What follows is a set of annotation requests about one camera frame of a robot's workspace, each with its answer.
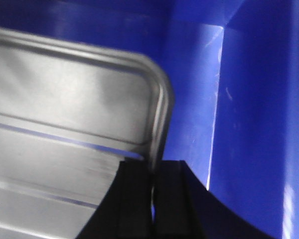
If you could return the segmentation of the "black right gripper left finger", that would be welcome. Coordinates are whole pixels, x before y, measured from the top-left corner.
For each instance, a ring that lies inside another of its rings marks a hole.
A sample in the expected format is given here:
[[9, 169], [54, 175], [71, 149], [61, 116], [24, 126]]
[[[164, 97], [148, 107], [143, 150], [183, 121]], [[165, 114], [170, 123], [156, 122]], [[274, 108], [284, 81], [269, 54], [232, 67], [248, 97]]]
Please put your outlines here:
[[116, 176], [77, 239], [149, 239], [151, 175], [143, 161], [121, 161]]

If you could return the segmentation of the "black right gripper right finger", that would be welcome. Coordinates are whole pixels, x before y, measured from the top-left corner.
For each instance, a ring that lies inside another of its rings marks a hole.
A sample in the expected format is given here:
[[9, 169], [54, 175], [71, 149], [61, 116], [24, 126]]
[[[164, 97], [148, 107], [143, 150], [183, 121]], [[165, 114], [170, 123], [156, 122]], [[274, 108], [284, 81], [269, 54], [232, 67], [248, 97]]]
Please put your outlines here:
[[155, 176], [154, 238], [269, 239], [222, 204], [185, 161], [162, 161]]

